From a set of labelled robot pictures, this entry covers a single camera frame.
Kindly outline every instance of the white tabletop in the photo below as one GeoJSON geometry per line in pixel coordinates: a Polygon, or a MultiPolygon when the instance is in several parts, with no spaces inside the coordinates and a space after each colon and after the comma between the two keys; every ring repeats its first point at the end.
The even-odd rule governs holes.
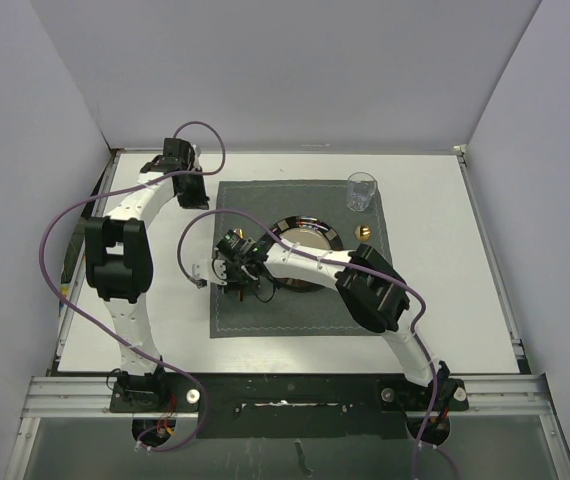
{"type": "MultiPolygon", "coordinates": [[[[141,166],[153,157],[121,155],[112,190],[135,184],[141,166]]],[[[219,155],[201,156],[205,170],[219,162],[219,155]]],[[[205,177],[205,188],[213,208],[222,180],[335,180],[354,171],[366,171],[378,180],[394,268],[427,301],[419,332],[431,349],[453,373],[518,373],[456,157],[230,154],[222,173],[205,177]]],[[[110,198],[105,212],[119,199],[110,198]]],[[[154,340],[165,361],[191,372],[402,371],[385,341],[376,336],[210,339],[209,291],[196,289],[176,263],[179,235],[198,213],[171,201],[147,232],[154,261],[147,305],[154,340]]],[[[194,226],[183,250],[186,265],[211,255],[213,234],[213,216],[194,226]]],[[[113,328],[107,309],[86,281],[78,304],[113,328]]],[[[412,301],[409,314],[416,309],[412,301]]],[[[119,366],[116,342],[84,318],[73,317],[59,370],[107,372],[119,366]]]]}

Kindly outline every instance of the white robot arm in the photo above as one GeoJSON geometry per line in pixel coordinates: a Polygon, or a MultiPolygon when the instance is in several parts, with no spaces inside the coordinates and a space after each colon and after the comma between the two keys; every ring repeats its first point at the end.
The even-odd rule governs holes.
{"type": "MultiPolygon", "coordinates": [[[[139,184],[177,170],[200,172],[197,149],[189,142],[168,138],[163,154],[146,164],[139,184]]],[[[116,333],[150,356],[160,359],[147,315],[145,292],[152,281],[149,227],[160,209],[174,197],[183,208],[208,208],[201,176],[180,175],[131,193],[103,217],[90,218],[85,229],[86,272],[90,286],[114,321],[116,333]]],[[[153,374],[157,365],[120,344],[121,370],[133,376],[153,374]]]]}
{"type": "Polygon", "coordinates": [[[240,238],[236,232],[229,231],[217,246],[219,254],[225,260],[216,259],[214,262],[211,259],[202,260],[194,264],[192,272],[197,278],[225,288],[232,285],[235,287],[251,285],[258,281],[260,274],[263,274],[271,279],[304,280],[338,291],[354,320],[364,328],[379,333],[391,347],[403,367],[405,378],[423,387],[429,385],[432,380],[430,363],[433,363],[435,370],[438,371],[439,359],[432,356],[428,361],[412,334],[410,315],[408,313],[403,315],[409,307],[409,299],[405,293],[391,284],[386,284],[382,288],[379,286],[374,291],[366,285],[355,285],[359,280],[363,280],[363,283],[371,280],[359,278],[355,271],[352,272],[344,266],[328,265],[320,261],[327,259],[350,263],[355,256],[367,256],[370,261],[377,262],[379,268],[385,265],[389,271],[384,273],[395,274],[391,266],[372,247],[363,245],[363,252],[359,250],[335,252],[294,245],[287,240],[283,243],[289,248],[283,248],[278,244],[269,246],[267,236],[255,244],[251,240],[240,238]],[[308,253],[313,258],[292,253],[292,248],[308,253]],[[267,253],[263,256],[260,250],[266,250],[267,253]],[[233,277],[231,278],[233,283],[227,281],[230,277],[233,277]],[[379,318],[374,318],[376,315],[372,315],[369,309],[378,310],[379,318]]]}

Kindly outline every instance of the gray felt mat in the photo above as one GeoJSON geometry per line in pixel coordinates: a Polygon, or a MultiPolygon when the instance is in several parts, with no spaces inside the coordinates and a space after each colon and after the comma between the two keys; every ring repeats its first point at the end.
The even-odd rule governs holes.
{"type": "MultiPolygon", "coordinates": [[[[367,243],[391,261],[380,193],[367,210],[353,212],[346,206],[346,191],[345,180],[221,182],[216,208],[246,211],[268,226],[291,216],[315,217],[334,227],[346,250],[358,247],[354,232],[364,224],[372,232],[367,243]]],[[[217,215],[214,245],[230,228],[242,228],[245,237],[254,240],[264,233],[238,215],[217,215]]],[[[265,280],[258,293],[269,298],[271,291],[265,280]]],[[[354,322],[338,293],[329,289],[297,293],[281,288],[263,304],[251,294],[239,302],[236,294],[212,288],[210,307],[212,338],[370,334],[354,322]]]]}

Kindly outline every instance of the small gold object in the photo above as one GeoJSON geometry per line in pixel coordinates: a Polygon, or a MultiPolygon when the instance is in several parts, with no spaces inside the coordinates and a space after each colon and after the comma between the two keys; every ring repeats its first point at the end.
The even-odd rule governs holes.
{"type": "Polygon", "coordinates": [[[354,233],[359,242],[366,242],[372,236],[372,231],[367,225],[359,225],[354,233]]]}

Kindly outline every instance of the cable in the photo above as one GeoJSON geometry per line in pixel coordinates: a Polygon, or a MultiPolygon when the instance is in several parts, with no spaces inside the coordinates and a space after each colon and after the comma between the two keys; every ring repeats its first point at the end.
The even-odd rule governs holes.
{"type": "Polygon", "coordinates": [[[461,471],[458,468],[458,465],[456,464],[456,462],[454,461],[454,458],[446,451],[443,450],[441,447],[437,447],[436,445],[432,445],[432,447],[434,448],[434,450],[436,450],[445,460],[447,460],[447,463],[449,463],[449,466],[452,467],[452,470],[454,471],[454,476],[457,479],[461,478],[461,471]]]}
{"type": "Polygon", "coordinates": [[[109,386],[109,379],[112,377],[112,375],[114,375],[115,373],[120,373],[121,369],[120,368],[115,368],[113,369],[111,372],[109,372],[107,374],[107,376],[105,377],[105,385],[107,386],[107,388],[109,388],[112,392],[114,391],[114,389],[112,387],[109,386]]]}
{"type": "Polygon", "coordinates": [[[226,160],[226,156],[227,156],[223,139],[221,138],[221,136],[218,134],[218,132],[212,126],[208,125],[205,122],[201,122],[201,121],[192,121],[192,122],[184,123],[183,125],[178,127],[178,129],[176,130],[176,133],[174,133],[174,137],[176,137],[176,135],[178,135],[182,129],[184,129],[185,127],[188,127],[190,125],[201,125],[207,129],[209,129],[214,134],[214,136],[216,137],[218,142],[220,143],[221,157],[222,158],[221,158],[221,164],[216,170],[213,170],[211,172],[195,172],[195,171],[180,170],[177,172],[171,172],[171,173],[168,173],[168,174],[163,175],[161,177],[155,178],[155,179],[150,180],[149,182],[147,182],[145,184],[139,184],[139,185],[136,185],[134,187],[124,188],[121,190],[115,190],[113,192],[105,192],[105,193],[99,193],[97,195],[92,195],[92,196],[86,198],[85,200],[82,200],[80,202],[76,202],[71,207],[66,208],[61,213],[56,215],[52,219],[52,221],[47,225],[47,227],[45,228],[45,231],[43,232],[43,236],[41,237],[40,245],[38,247],[38,266],[40,268],[41,275],[43,276],[45,283],[47,284],[49,289],[52,291],[52,293],[54,293],[54,295],[56,295],[56,297],[64,305],[67,305],[68,308],[71,308],[74,312],[78,313],[82,317],[84,317],[87,320],[89,320],[90,322],[92,322],[94,325],[96,325],[98,328],[100,328],[107,335],[109,335],[110,337],[112,337],[114,340],[121,343],[122,345],[125,345],[127,348],[132,350],[137,355],[145,358],[146,360],[149,360],[150,362],[155,363],[156,365],[159,365],[159,366],[166,368],[168,370],[172,370],[173,372],[176,372],[179,375],[182,375],[183,377],[185,377],[189,381],[191,381],[194,385],[196,385],[196,387],[200,390],[200,392],[203,396],[202,397],[203,398],[203,415],[202,415],[200,421],[198,422],[198,424],[196,425],[196,428],[194,428],[194,430],[189,435],[187,435],[183,440],[181,440],[177,445],[172,446],[172,447],[157,447],[157,448],[151,449],[151,451],[154,451],[154,452],[168,452],[171,450],[176,450],[176,449],[182,447],[183,445],[185,445],[190,440],[192,440],[194,437],[196,437],[196,435],[203,429],[203,425],[205,424],[205,421],[207,420],[207,415],[209,413],[209,397],[207,396],[207,392],[205,391],[205,388],[196,378],[194,378],[189,373],[181,370],[178,367],[175,367],[174,365],[171,365],[167,362],[164,362],[162,360],[154,358],[151,355],[145,353],[143,350],[141,350],[137,347],[134,347],[132,344],[130,344],[123,337],[121,337],[120,335],[117,335],[116,333],[112,332],[109,328],[107,328],[105,325],[103,325],[100,322],[100,320],[93,317],[89,313],[85,312],[80,307],[74,305],[69,299],[67,299],[65,297],[65,295],[63,295],[59,291],[58,287],[54,284],[52,277],[50,276],[49,272],[47,271],[47,267],[45,266],[45,247],[47,245],[47,240],[49,238],[49,235],[51,234],[52,230],[54,229],[54,226],[60,221],[60,219],[63,218],[65,215],[67,215],[72,210],[74,210],[78,207],[81,207],[81,206],[83,206],[89,202],[93,202],[95,200],[100,200],[101,198],[113,197],[114,195],[122,195],[124,193],[136,192],[138,190],[142,190],[143,188],[147,188],[150,185],[154,185],[156,183],[162,182],[163,180],[166,180],[168,178],[175,177],[178,175],[203,175],[203,176],[206,176],[206,175],[216,175],[217,173],[219,173],[223,169],[223,167],[225,166],[225,160],[226,160]]]}
{"type": "Polygon", "coordinates": [[[249,289],[251,290],[251,292],[256,297],[256,300],[258,300],[261,303],[271,302],[274,299],[274,295],[276,295],[276,284],[274,284],[274,283],[272,283],[272,294],[270,295],[270,297],[267,300],[263,300],[261,297],[259,297],[258,292],[256,290],[254,290],[252,287],[249,287],[249,289]]]}
{"type": "MultiPolygon", "coordinates": [[[[296,250],[295,248],[292,248],[289,245],[287,245],[286,243],[284,243],[277,235],[275,235],[269,229],[269,227],[267,225],[263,224],[256,217],[254,217],[248,213],[242,212],[240,210],[235,210],[233,208],[220,208],[220,209],[216,209],[216,210],[209,210],[207,212],[201,213],[200,215],[197,215],[187,224],[187,226],[185,227],[185,230],[183,230],[183,233],[181,234],[181,237],[178,241],[178,247],[176,250],[178,267],[180,268],[181,272],[183,272],[183,275],[185,275],[185,277],[190,282],[194,283],[195,285],[198,285],[198,279],[193,278],[187,272],[187,270],[185,269],[185,266],[183,265],[183,260],[181,258],[181,251],[183,248],[183,242],[185,241],[185,237],[187,236],[187,233],[189,232],[189,230],[192,228],[192,226],[196,222],[198,222],[199,220],[201,220],[205,217],[208,217],[209,215],[216,215],[219,213],[230,213],[232,215],[240,215],[241,217],[245,217],[246,219],[251,220],[256,225],[261,227],[267,233],[267,235],[269,235],[269,237],[271,237],[271,239],[274,240],[274,242],[278,243],[284,249],[289,250],[296,255],[300,255],[301,257],[309,258],[311,260],[318,260],[314,255],[312,255],[310,253],[303,252],[300,250],[296,250]]],[[[416,338],[416,342],[418,343],[423,354],[425,355],[425,358],[427,358],[429,368],[430,368],[430,371],[432,374],[432,395],[431,395],[429,404],[427,405],[427,410],[425,411],[425,417],[423,418],[421,426],[418,430],[418,434],[416,435],[416,442],[414,443],[414,449],[412,451],[412,478],[415,479],[415,478],[417,478],[416,477],[416,470],[417,470],[417,465],[418,465],[418,451],[419,451],[420,445],[421,445],[421,438],[423,437],[423,433],[425,432],[425,427],[427,426],[427,422],[429,421],[432,410],[434,410],[434,404],[436,403],[436,397],[438,395],[438,380],[437,380],[436,368],[434,367],[434,364],[432,362],[432,357],[429,354],[427,347],[425,346],[423,341],[420,339],[418,333],[416,332],[416,324],[425,314],[425,310],[427,309],[427,304],[425,303],[425,300],[423,299],[423,297],[421,297],[421,295],[416,290],[411,288],[409,285],[406,285],[405,283],[401,282],[400,280],[392,278],[389,275],[385,275],[384,273],[377,272],[376,270],[372,270],[371,268],[363,267],[361,265],[356,265],[356,264],[347,263],[347,262],[340,262],[338,260],[330,260],[327,258],[320,259],[320,262],[324,263],[326,265],[336,265],[339,267],[351,268],[353,270],[358,270],[360,272],[367,273],[368,275],[373,275],[375,277],[381,278],[381,279],[383,279],[389,283],[396,285],[397,287],[402,288],[406,292],[410,293],[414,298],[416,298],[416,300],[418,300],[418,303],[420,303],[420,305],[421,305],[420,311],[418,312],[416,317],[414,317],[414,319],[412,320],[412,322],[410,324],[410,332],[416,338]]]]}

